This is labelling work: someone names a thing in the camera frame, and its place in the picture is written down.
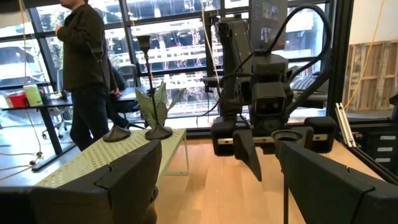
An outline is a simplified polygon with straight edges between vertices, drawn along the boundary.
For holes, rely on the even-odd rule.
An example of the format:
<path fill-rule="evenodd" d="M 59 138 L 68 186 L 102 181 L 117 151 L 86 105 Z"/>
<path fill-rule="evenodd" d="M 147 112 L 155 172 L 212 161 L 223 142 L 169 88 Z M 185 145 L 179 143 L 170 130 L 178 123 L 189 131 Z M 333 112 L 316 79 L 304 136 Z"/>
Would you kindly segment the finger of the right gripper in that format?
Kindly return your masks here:
<path fill-rule="evenodd" d="M 256 147 L 253 141 L 251 130 L 239 129 L 233 132 L 234 156 L 243 161 L 254 174 L 255 178 L 261 182 L 262 172 Z"/>

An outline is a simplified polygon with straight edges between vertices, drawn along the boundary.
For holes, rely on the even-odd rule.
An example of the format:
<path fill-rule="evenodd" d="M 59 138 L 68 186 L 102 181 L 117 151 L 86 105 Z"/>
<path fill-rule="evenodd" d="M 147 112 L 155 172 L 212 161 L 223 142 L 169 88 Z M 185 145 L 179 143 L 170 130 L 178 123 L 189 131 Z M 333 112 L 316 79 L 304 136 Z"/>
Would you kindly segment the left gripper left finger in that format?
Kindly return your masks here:
<path fill-rule="evenodd" d="M 56 189 L 32 189 L 34 223 L 142 223 L 161 159 L 153 140 Z"/>

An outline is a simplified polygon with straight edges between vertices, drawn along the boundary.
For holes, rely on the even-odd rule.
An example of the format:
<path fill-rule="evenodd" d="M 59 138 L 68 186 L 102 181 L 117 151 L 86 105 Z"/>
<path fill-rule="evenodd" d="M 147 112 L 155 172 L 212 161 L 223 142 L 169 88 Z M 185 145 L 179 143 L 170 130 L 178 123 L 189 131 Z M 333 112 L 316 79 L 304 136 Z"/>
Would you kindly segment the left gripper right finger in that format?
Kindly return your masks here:
<path fill-rule="evenodd" d="M 283 141 L 278 160 L 306 223 L 397 224 L 397 186 Z"/>

